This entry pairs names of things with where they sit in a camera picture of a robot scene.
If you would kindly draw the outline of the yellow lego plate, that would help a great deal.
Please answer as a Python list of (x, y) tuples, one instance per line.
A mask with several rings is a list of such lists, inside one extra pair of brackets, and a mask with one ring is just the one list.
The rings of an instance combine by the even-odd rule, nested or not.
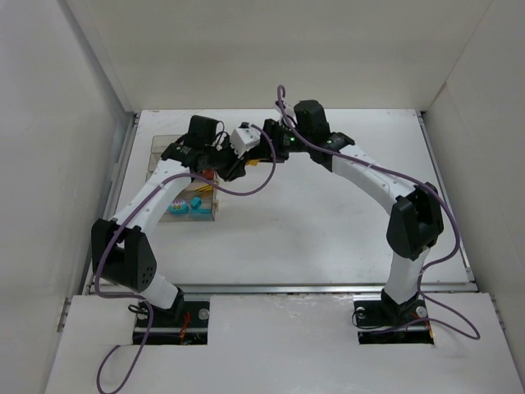
[(200, 187), (196, 188), (195, 192), (205, 193), (205, 192), (209, 192), (209, 191), (213, 191), (213, 190), (214, 190), (213, 186), (204, 185), (204, 186), (200, 186)]

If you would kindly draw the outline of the teal lego brick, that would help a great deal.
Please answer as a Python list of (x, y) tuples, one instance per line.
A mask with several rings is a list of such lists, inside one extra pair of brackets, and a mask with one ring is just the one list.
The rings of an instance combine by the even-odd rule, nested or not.
[(202, 204), (202, 200), (199, 197), (193, 197), (189, 202), (189, 205), (192, 209), (198, 209)]

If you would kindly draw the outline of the teal base lego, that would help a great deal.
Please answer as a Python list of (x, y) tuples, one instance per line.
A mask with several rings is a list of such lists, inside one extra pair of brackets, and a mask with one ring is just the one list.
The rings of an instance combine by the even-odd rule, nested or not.
[(210, 208), (190, 209), (188, 216), (196, 220), (213, 220), (213, 212)]

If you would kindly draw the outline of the teal frog lego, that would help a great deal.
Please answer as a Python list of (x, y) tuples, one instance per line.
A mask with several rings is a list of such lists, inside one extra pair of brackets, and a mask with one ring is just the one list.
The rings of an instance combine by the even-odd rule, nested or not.
[(189, 205), (184, 200), (174, 200), (168, 211), (174, 215), (184, 215), (189, 212)]

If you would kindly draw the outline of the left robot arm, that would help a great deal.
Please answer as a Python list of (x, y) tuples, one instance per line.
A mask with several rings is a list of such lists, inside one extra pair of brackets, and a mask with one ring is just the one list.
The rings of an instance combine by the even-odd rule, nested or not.
[(245, 155), (260, 143), (261, 135), (248, 123), (235, 128), (222, 147), (213, 140), (197, 140), (199, 126), (216, 121), (196, 117), (183, 140), (173, 142), (162, 153), (157, 166), (138, 194), (108, 220), (99, 219), (91, 229), (95, 291), (104, 296), (101, 280), (126, 289), (126, 296), (144, 303), (176, 321), (184, 308), (183, 291), (158, 272), (148, 240), (175, 197), (204, 170), (232, 174)]

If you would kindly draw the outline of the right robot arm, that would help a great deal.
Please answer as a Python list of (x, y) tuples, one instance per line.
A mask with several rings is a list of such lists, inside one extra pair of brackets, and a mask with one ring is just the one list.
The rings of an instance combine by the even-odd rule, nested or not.
[(284, 162), (291, 153), (307, 153), (317, 164), (372, 197), (386, 211), (386, 240), (392, 249), (390, 273), (381, 299), (369, 311), (366, 328), (401, 326), (424, 306), (419, 295), (422, 269), (444, 230), (436, 188), (388, 170), (370, 159), (349, 136), (333, 132), (323, 106), (305, 100), (293, 108), (276, 103), (279, 121), (267, 119), (261, 130), (244, 124), (238, 132), (245, 160)]

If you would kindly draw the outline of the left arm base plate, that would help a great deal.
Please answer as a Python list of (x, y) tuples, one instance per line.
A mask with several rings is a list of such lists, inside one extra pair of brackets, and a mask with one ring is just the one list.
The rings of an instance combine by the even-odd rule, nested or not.
[(176, 316), (170, 311), (153, 306), (153, 323), (149, 334), (148, 308), (144, 302), (129, 305), (135, 315), (132, 342), (140, 345), (146, 336), (146, 345), (152, 346), (201, 346), (208, 344), (208, 323), (210, 317), (208, 300), (185, 301)]

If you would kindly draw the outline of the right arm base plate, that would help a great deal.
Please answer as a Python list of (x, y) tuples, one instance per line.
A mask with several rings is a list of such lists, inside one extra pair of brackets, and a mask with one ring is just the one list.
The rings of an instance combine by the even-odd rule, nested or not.
[(433, 345), (427, 307), (416, 299), (398, 309), (386, 300), (356, 300), (352, 323), (358, 329), (360, 345)]

